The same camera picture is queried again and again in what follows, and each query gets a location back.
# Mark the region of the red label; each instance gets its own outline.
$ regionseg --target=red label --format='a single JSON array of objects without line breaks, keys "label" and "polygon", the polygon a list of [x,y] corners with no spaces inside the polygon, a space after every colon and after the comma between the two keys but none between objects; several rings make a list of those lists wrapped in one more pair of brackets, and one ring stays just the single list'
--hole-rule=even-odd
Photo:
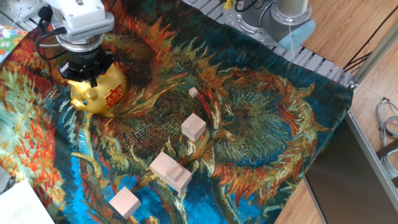
[{"label": "red label", "polygon": [[123,90],[121,89],[121,85],[118,85],[114,90],[109,90],[111,93],[105,98],[106,100],[106,105],[111,107],[113,106],[116,102],[120,100],[123,96]]}]

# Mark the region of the white cable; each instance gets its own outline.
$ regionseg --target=white cable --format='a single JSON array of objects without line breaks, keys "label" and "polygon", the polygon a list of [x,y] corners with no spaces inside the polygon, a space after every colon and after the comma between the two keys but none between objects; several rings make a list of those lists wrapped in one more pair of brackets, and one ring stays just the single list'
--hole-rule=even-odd
[{"label": "white cable", "polygon": [[20,6],[20,8],[19,8],[19,11],[18,11],[18,13],[17,13],[17,17],[15,18],[15,21],[14,21],[14,23],[13,23],[13,25],[12,25],[12,28],[14,28],[14,26],[15,26],[15,23],[17,22],[17,20],[18,20],[18,17],[19,17],[19,13],[21,13],[21,10],[22,10],[22,4],[24,3],[24,0],[22,0],[21,1],[21,6]]},{"label": "white cable", "polygon": [[289,24],[289,34],[290,34],[290,46],[292,47],[292,62],[294,61],[294,50],[293,50],[293,37],[292,37],[292,29],[290,28]]},{"label": "white cable", "polygon": [[[380,128],[381,140],[382,140],[383,146],[387,145],[387,141],[386,141],[386,132],[387,132],[387,130],[386,130],[386,127],[384,125],[383,119],[381,117],[382,106],[385,103],[390,104],[396,110],[398,110],[398,107],[395,104],[393,104],[390,101],[388,101],[388,100],[382,100],[376,107],[377,123],[378,123],[379,128]],[[395,150],[387,153],[385,156],[381,157],[381,164],[382,164],[384,170],[387,172],[387,174],[388,174],[388,176],[390,178],[398,177],[398,170],[391,164],[391,161],[390,161],[390,155],[392,153],[395,153],[395,152],[398,152],[398,149],[395,149]]]}]

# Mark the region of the wooden cube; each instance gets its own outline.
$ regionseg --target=wooden cube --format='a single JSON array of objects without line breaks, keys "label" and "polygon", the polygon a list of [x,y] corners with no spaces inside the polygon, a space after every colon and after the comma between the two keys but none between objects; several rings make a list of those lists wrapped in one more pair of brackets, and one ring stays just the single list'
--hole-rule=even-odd
[{"label": "wooden cube", "polygon": [[123,187],[109,202],[125,219],[128,219],[141,202],[130,192],[129,189]]},{"label": "wooden cube", "polygon": [[181,177],[183,173],[184,169],[178,163],[174,163],[167,168],[166,176],[170,177],[170,179],[175,182]]},{"label": "wooden cube", "polygon": [[198,95],[198,90],[197,90],[195,87],[192,87],[192,88],[189,90],[189,95],[191,95],[192,97],[197,96],[197,95]]},{"label": "wooden cube", "polygon": [[178,193],[183,192],[192,180],[192,173],[164,152],[161,152],[149,167]]},{"label": "wooden cube", "polygon": [[192,141],[196,141],[206,131],[206,122],[193,113],[182,123],[181,130]]}]

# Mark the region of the black wire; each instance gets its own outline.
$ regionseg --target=black wire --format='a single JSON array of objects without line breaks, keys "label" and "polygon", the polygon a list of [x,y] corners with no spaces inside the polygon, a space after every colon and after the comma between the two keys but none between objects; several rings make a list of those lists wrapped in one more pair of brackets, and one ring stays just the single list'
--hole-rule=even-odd
[{"label": "black wire", "polygon": [[359,68],[361,68],[360,66],[355,68],[351,73],[354,73],[355,71],[357,71]]},{"label": "black wire", "polygon": [[108,12],[110,12],[113,9],[113,6],[116,4],[118,0],[114,0],[114,2],[112,3],[111,7],[108,9]]},{"label": "black wire", "polygon": [[250,3],[250,5],[248,5],[246,8],[244,8],[244,9],[238,9],[238,2],[240,2],[240,1],[242,1],[242,0],[237,0],[236,3],[235,3],[235,11],[236,11],[236,12],[244,12],[244,11],[250,9],[255,3],[258,2],[258,0],[254,0],[254,1],[252,1],[252,3]]},{"label": "black wire", "polygon": [[359,61],[359,60],[361,60],[361,59],[363,59],[363,58],[368,58],[369,55],[370,55],[371,53],[372,53],[372,52],[369,52],[369,53],[367,53],[366,55],[363,55],[362,57],[353,60],[353,61],[351,62],[351,64],[352,64],[352,63],[355,63],[355,62],[357,62],[357,61]]},{"label": "black wire", "polygon": [[45,30],[46,30],[46,28],[49,26],[49,22],[47,22],[46,24],[44,24],[43,25],[43,19],[40,19],[40,21],[39,21],[39,24],[37,25],[39,28],[38,28],[38,30],[37,30],[37,32],[36,32],[36,34],[33,36],[33,44],[37,44],[37,37],[39,36],[39,34],[44,34],[45,33]]},{"label": "black wire", "polygon": [[357,63],[355,63],[353,66],[351,66],[350,68],[347,68],[347,69],[344,69],[344,71],[350,71],[351,69],[353,69],[353,68],[355,68],[357,65],[359,65],[359,64],[361,64],[361,63],[363,63],[364,61],[366,61],[366,59],[368,59],[367,57],[366,58],[362,58],[359,62],[357,62]]},{"label": "black wire", "polygon": [[57,55],[55,55],[55,56],[53,56],[53,57],[47,58],[46,56],[42,55],[42,53],[40,52],[40,43],[41,43],[43,40],[45,40],[45,39],[48,38],[48,37],[54,36],[54,35],[64,34],[64,33],[66,33],[66,32],[67,32],[66,28],[61,27],[61,28],[55,29],[55,30],[53,30],[53,31],[51,31],[51,32],[48,32],[48,33],[44,34],[44,35],[39,39],[39,41],[37,41],[37,43],[36,43],[36,50],[37,50],[38,55],[39,55],[43,60],[52,60],[52,59],[55,59],[55,58],[57,58],[57,57],[59,57],[59,56],[65,54],[65,53],[67,53],[67,51],[63,51],[63,52],[61,52],[61,53],[59,53],[59,54],[57,54]]},{"label": "black wire", "polygon": [[260,8],[264,5],[264,3],[266,3],[266,0],[262,0],[262,4],[261,4],[260,7],[256,7],[256,6],[253,5],[253,8],[255,8],[255,9],[260,9]]},{"label": "black wire", "polygon": [[379,27],[373,32],[373,34],[370,36],[370,38],[365,42],[365,44],[360,48],[360,50],[354,55],[353,58],[351,58],[351,60],[346,64],[346,66],[344,66],[344,70],[346,70],[346,68],[348,66],[350,66],[353,63],[353,60],[356,56],[358,56],[358,54],[365,48],[365,46],[371,41],[371,39],[376,35],[376,33],[379,31],[379,29],[384,25],[384,23],[386,23],[386,21],[393,15],[393,13],[396,12],[396,10],[398,9],[398,5],[390,12],[390,14],[381,22],[381,24],[379,25]]}]

